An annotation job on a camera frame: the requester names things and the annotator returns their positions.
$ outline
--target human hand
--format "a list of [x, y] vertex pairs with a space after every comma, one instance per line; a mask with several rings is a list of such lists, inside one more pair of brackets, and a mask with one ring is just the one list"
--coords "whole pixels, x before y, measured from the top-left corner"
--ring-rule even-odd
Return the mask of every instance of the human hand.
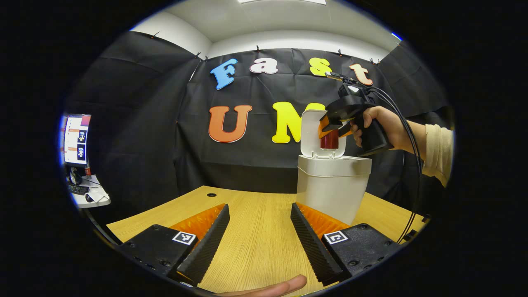
[[[367, 108], [363, 112], [363, 119], [363, 125], [365, 128], [370, 126], [373, 119], [378, 119], [378, 122], [381, 124], [389, 138], [389, 142], [394, 146], [394, 150], [406, 150], [411, 146], [411, 142], [400, 118], [392, 111], [381, 106]], [[353, 121], [350, 123], [352, 125], [352, 133], [356, 140], [356, 144], [361, 147], [361, 135], [363, 135], [363, 131], [361, 131]]]
[[239, 291], [239, 292], [225, 292], [215, 294], [216, 296], [239, 296], [239, 297], [280, 297], [291, 292], [297, 291], [306, 285], [306, 277], [304, 275], [297, 275], [289, 281], [262, 287], [260, 289]]

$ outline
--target black handle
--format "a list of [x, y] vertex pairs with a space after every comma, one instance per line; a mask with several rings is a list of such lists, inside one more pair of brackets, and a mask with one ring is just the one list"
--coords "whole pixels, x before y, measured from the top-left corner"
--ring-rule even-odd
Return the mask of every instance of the black handle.
[[385, 130], [377, 119], [373, 119], [368, 128], [365, 128], [363, 123], [363, 113], [360, 113], [360, 115], [354, 119], [354, 124], [356, 124], [358, 129], [363, 132], [361, 135], [361, 146], [363, 147], [363, 152], [359, 153], [357, 156], [368, 156], [394, 148], [394, 146], [389, 142], [389, 138], [387, 137]]

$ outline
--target white wall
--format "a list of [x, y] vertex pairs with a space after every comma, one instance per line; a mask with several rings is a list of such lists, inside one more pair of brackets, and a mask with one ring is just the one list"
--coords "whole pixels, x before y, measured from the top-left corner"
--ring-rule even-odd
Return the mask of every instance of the white wall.
[[343, 54], [351, 55], [365, 60], [371, 58], [374, 62], [383, 59], [389, 52], [359, 39], [337, 34], [302, 31], [302, 30], [279, 30], [266, 31], [240, 35], [213, 43], [208, 56], [217, 57], [228, 53], [260, 49], [311, 49], [329, 52], [337, 52], [341, 49]]
[[202, 32], [168, 12], [160, 12], [143, 20], [131, 31], [151, 35], [159, 31], [156, 37], [177, 44], [194, 54], [201, 52], [199, 57], [202, 59], [205, 59], [205, 56], [208, 55], [207, 52], [212, 45], [211, 40], [205, 37]]

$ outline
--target keyboard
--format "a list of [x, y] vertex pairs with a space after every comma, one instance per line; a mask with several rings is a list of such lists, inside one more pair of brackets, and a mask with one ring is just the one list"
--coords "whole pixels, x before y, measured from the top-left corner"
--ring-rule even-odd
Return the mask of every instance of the keyboard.
[[90, 191], [90, 188], [85, 187], [83, 185], [76, 185], [76, 184], [69, 182], [68, 190], [74, 194], [84, 195]]

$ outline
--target screw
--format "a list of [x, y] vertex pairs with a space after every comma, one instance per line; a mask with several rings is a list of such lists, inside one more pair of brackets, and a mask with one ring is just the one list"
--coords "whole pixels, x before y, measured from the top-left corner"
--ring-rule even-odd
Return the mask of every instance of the screw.
[[162, 264], [165, 267], [169, 267], [171, 265], [171, 263], [169, 261], [165, 261], [165, 260], [161, 260], [161, 261], [159, 261], [159, 263]]

